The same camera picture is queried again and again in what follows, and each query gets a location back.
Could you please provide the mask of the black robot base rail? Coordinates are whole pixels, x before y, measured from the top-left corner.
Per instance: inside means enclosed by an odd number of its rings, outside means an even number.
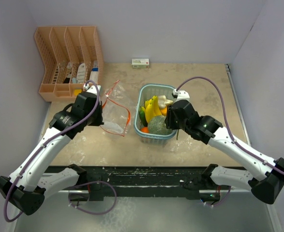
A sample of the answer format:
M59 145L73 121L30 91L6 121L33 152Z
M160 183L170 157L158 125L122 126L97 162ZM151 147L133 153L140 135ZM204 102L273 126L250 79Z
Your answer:
M75 189L84 190L89 200L104 197L219 199L228 186L202 179L205 167L121 167L85 166L85 175Z

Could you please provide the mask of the green netted melon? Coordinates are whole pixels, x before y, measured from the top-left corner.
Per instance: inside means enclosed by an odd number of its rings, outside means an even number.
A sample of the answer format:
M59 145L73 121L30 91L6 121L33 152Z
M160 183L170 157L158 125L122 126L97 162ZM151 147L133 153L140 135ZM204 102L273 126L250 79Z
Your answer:
M165 124L165 116L155 116L148 123L148 130L151 134L157 135L169 135L173 132L172 129L168 129Z

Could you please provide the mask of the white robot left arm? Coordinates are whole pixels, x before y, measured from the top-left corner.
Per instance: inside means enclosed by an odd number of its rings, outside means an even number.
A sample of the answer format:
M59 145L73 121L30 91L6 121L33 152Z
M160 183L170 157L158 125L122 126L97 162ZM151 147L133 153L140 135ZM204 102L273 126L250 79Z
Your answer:
M74 103L56 113L41 141L25 161L8 177L0 176L0 193L27 216L34 214L51 195L68 187L82 189L87 172L72 164L57 174L43 174L56 155L86 126L103 124L102 103L96 91L83 91Z

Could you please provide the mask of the clear zip bag orange zipper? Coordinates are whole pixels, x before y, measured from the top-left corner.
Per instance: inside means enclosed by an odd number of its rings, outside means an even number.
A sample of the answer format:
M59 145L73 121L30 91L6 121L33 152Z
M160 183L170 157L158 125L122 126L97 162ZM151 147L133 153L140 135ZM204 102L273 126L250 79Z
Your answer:
M124 137L131 124L131 111L121 101L106 96L103 103L103 125L106 133Z

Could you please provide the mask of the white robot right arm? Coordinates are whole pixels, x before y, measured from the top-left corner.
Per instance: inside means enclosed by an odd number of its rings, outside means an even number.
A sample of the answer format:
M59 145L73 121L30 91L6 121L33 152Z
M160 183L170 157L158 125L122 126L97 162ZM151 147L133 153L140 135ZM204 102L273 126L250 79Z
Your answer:
M183 130L194 140L201 141L225 153L244 167L231 169L210 164L202 173L207 189L231 186L250 191L257 199L274 204L284 186L284 159L274 159L232 138L226 127L211 116L200 116L187 100L167 108L167 128Z

